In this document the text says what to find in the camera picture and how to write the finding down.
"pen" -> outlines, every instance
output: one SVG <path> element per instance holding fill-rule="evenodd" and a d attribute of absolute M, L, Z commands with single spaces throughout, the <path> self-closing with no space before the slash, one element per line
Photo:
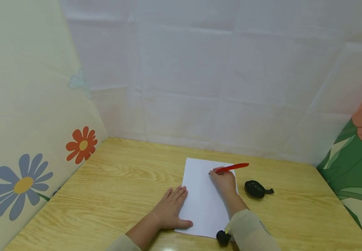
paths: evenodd
<path fill-rule="evenodd" d="M 249 163 L 240 163 L 240 164 L 235 164 L 232 166 L 217 169 L 217 170 L 215 170 L 215 172 L 217 174 L 218 172 L 225 172 L 225 171 L 229 171 L 229 170 L 233 170 L 233 169 L 237 169 L 237 168 L 241 168 L 241 167 L 247 167 L 247 166 L 249 166 Z"/>

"yellow flower center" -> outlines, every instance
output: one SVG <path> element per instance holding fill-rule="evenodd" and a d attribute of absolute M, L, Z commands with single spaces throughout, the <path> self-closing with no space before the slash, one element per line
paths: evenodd
<path fill-rule="evenodd" d="M 81 151 L 84 151 L 87 148 L 87 145 L 89 143 L 87 142 L 87 140 L 83 140 L 82 142 L 80 142 L 79 148 Z"/>
<path fill-rule="evenodd" d="M 30 187 L 33 185 L 33 182 L 34 181 L 31 177 L 24 177 L 16 183 L 13 190 L 15 193 L 24 193 L 30 189 Z"/>

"butterfly decal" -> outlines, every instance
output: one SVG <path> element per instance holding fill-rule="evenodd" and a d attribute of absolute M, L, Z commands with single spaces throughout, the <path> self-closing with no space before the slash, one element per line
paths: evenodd
<path fill-rule="evenodd" d="M 70 89 L 79 89 L 82 88 L 83 92 L 85 92 L 88 99 L 92 99 L 91 96 L 91 90 L 89 85 L 87 84 L 87 81 L 84 77 L 83 69 L 79 69 L 77 75 L 73 75 L 70 79 L 70 82 L 68 84 L 68 87 Z"/>

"hand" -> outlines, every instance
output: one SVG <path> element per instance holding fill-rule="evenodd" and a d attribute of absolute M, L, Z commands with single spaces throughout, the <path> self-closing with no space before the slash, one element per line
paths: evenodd
<path fill-rule="evenodd" d="M 150 212 L 157 219 L 161 229 L 187 229 L 193 226 L 192 221 L 181 220 L 178 217 L 187 195 L 186 187 L 179 186 L 174 191 L 170 188 Z"/>
<path fill-rule="evenodd" d="M 215 170 L 220 168 L 222 167 L 217 167 L 209 172 L 213 184 L 223 196 L 236 194 L 235 176 L 231 171 L 216 173 Z"/>

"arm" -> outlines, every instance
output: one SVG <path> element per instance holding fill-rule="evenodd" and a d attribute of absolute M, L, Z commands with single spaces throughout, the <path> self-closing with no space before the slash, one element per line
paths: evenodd
<path fill-rule="evenodd" d="M 186 187 L 170 188 L 154 209 L 141 219 L 126 235 L 119 237 L 106 251 L 145 250 L 160 229 L 189 228 L 190 220 L 181 220 L 178 215 L 188 195 Z"/>
<path fill-rule="evenodd" d="M 227 207 L 231 219 L 226 227 L 234 237 L 241 251 L 280 251 L 256 214 L 249 211 L 247 205 L 236 192 L 235 176 L 227 171 L 216 174 L 210 171 L 210 178 L 218 189 Z"/>

